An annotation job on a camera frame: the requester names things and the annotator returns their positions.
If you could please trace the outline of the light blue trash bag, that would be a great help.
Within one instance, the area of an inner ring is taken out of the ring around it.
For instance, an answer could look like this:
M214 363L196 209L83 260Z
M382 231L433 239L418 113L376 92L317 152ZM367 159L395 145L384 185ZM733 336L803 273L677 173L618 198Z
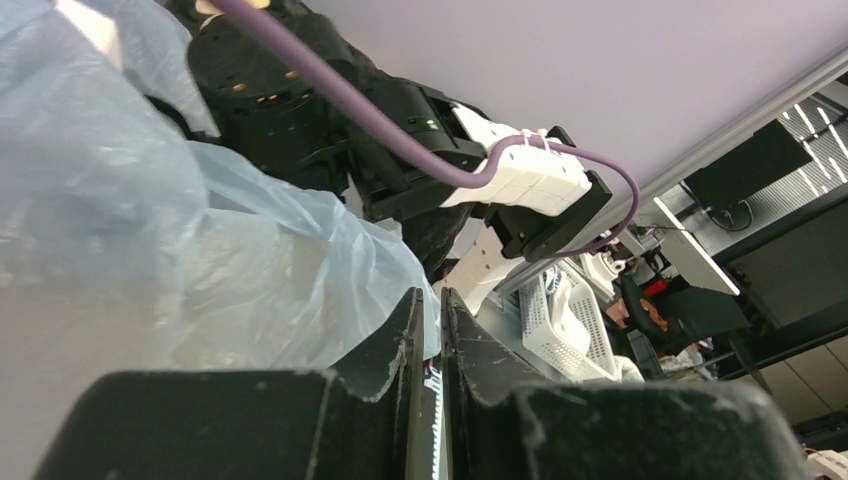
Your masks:
M411 287L435 355L437 300L401 238L186 139L148 95L211 129L188 30L153 1L90 7L121 66L51 2L1 5L5 373L323 368Z

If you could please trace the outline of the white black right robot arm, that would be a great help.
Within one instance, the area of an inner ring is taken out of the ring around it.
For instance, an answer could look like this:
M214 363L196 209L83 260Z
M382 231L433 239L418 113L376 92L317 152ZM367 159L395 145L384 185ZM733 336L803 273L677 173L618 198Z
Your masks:
M492 180L456 187L371 138L293 68L206 1L169 1L188 29L187 65L218 128L217 143L303 189L355 191L363 217L392 219L436 288L471 310L518 264L553 258L609 202L600 176L571 154L560 127L519 136L481 110L380 70L331 20L300 1L260 1L406 134L469 173L498 155Z

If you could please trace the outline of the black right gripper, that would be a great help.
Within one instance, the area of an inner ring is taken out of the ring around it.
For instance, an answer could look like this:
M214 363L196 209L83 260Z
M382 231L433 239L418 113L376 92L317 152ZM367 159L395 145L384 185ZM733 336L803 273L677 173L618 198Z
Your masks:
M191 35L187 67L218 144L271 177L341 195L348 187L350 120L224 15L194 1L165 7Z

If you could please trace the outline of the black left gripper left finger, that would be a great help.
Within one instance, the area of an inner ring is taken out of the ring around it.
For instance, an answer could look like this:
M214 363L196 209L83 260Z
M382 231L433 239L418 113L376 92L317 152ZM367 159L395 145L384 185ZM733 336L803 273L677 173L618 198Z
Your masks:
M423 293L323 370L124 371L77 400L39 479L422 479Z

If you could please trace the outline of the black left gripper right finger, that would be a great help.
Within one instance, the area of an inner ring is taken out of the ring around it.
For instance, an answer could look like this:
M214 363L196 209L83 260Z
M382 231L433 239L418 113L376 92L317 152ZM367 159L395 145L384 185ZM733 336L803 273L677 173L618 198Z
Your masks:
M454 479L805 479L762 391L721 382L552 381L441 294Z

